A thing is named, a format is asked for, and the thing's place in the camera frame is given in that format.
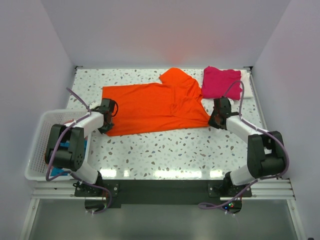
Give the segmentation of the orange t-shirt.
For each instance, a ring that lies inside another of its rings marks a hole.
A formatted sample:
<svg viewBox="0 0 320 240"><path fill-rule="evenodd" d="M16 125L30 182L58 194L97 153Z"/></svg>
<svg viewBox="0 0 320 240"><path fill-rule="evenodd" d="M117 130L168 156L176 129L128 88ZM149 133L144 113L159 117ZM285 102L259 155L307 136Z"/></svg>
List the orange t-shirt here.
<svg viewBox="0 0 320 240"><path fill-rule="evenodd" d="M102 97L118 103L109 137L204 128L210 116L202 105L198 82L179 68L159 76L159 83L104 86Z"/></svg>

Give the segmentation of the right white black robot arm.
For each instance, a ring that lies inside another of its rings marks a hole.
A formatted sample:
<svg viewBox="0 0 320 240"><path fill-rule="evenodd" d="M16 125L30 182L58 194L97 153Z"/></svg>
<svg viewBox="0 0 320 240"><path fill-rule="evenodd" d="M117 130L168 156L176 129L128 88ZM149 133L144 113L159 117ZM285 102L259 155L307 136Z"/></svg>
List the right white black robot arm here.
<svg viewBox="0 0 320 240"><path fill-rule="evenodd" d="M215 98L213 102L208 124L229 131L247 143L246 164L227 172L223 178L221 187L227 196L235 196L241 186L277 178L288 170L289 157L280 132L266 131L248 122L239 112L232 111L226 97Z"/></svg>

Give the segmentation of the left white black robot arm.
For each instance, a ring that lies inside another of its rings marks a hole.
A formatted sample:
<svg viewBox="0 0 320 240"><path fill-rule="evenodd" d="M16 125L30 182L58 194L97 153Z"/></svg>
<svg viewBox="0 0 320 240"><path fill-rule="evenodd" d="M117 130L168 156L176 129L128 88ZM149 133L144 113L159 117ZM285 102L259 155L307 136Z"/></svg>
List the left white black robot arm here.
<svg viewBox="0 0 320 240"><path fill-rule="evenodd" d="M104 98L100 105L89 109L81 118L65 124L54 124L44 156L47 164L45 180L50 182L67 173L87 182L86 191L92 196L99 196L104 184L98 180L100 172L85 160L85 138L95 130L101 134L110 131L114 126L112 118L118 113L118 108L115 100Z"/></svg>

